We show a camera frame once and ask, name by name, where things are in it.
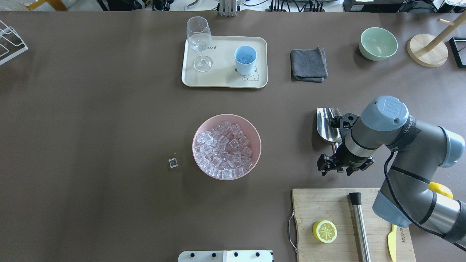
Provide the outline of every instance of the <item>brown table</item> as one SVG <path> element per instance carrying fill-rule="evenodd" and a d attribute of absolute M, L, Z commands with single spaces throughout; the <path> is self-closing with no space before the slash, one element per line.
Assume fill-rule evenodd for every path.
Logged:
<path fill-rule="evenodd" d="M 268 42 L 268 84 L 259 90 L 191 88 L 181 82 L 186 21 L 206 17 L 217 35 Z M 466 137 L 466 74 L 450 53 L 428 69 L 405 45 L 457 15 L 242 11 L 0 13 L 29 50 L 0 67 L 0 261 L 176 261 L 181 250 L 271 249 L 294 261 L 287 237 L 291 189 L 380 187 L 386 148 L 347 177 L 323 177 L 330 153 L 315 130 L 316 107 L 359 114 L 392 95 L 418 119 Z M 388 60 L 358 51 L 368 27 L 399 43 Z M 453 36 L 465 36 L 466 26 Z M 294 81 L 289 53 L 325 48 L 324 83 Z M 211 116 L 233 113 L 262 138 L 254 170 L 224 182 L 201 172 L 191 142 Z M 170 169 L 168 159 L 179 166 Z M 466 200 L 466 159 L 437 182 Z M 446 241 L 410 227 L 417 260 L 463 261 Z"/>

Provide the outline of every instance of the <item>bowl of ice cubes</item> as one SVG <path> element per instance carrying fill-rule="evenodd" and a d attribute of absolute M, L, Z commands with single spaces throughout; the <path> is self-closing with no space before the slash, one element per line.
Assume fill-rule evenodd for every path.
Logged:
<path fill-rule="evenodd" d="M 192 155 L 199 168 L 219 180 L 247 175 L 259 161 L 261 151 L 260 136 L 253 124 L 232 114 L 206 120 L 192 140 Z"/>

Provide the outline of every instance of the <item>pink bowl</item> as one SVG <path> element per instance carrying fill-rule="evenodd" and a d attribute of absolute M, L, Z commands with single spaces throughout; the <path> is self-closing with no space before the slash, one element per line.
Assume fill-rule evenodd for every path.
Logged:
<path fill-rule="evenodd" d="M 260 153 L 262 152 L 262 142 L 260 140 L 260 136 L 259 136 L 257 129 L 253 126 L 253 124 L 251 124 L 251 122 L 247 121 L 243 117 L 232 115 L 232 114 L 222 114 L 222 115 L 216 115 L 214 117 L 211 117 L 208 120 L 206 120 L 204 123 L 202 123 L 202 125 L 197 129 L 196 133 L 194 134 L 194 138 L 192 139 L 192 156 L 194 157 L 194 159 L 196 159 L 196 155 L 194 154 L 194 147 L 198 145 L 198 142 L 197 142 L 198 134 L 206 130 L 215 128 L 217 125 L 222 124 L 225 121 L 230 121 L 232 124 L 240 125 L 241 129 L 243 130 L 244 135 L 247 136 L 247 138 L 249 139 L 249 148 L 253 150 L 253 153 L 251 155 L 251 162 L 253 163 L 253 167 L 250 170 L 248 170 L 246 173 L 244 173 L 243 176 L 236 177 L 233 179 L 228 179 L 228 180 L 235 180 L 235 179 L 246 176 L 247 174 L 249 174 L 249 172 L 251 172 L 251 170 L 254 169 L 257 162 L 259 161 Z M 222 178 L 212 177 L 208 173 L 206 174 L 211 178 L 215 178 L 219 180 L 226 180 Z"/>

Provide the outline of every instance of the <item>gray cloth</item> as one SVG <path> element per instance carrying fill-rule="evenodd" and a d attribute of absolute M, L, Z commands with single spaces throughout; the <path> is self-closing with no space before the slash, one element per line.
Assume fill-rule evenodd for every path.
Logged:
<path fill-rule="evenodd" d="M 316 49 L 294 49 L 290 53 L 293 77 L 298 81 L 322 83 L 329 74 L 325 53 Z"/>

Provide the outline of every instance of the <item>black muddler tip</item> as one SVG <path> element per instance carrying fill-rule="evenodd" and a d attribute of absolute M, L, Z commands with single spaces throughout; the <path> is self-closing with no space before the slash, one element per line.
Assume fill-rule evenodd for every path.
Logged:
<path fill-rule="evenodd" d="M 349 199 L 351 200 L 351 204 L 353 206 L 360 205 L 361 204 L 361 192 L 354 192 L 354 193 L 349 193 Z"/>

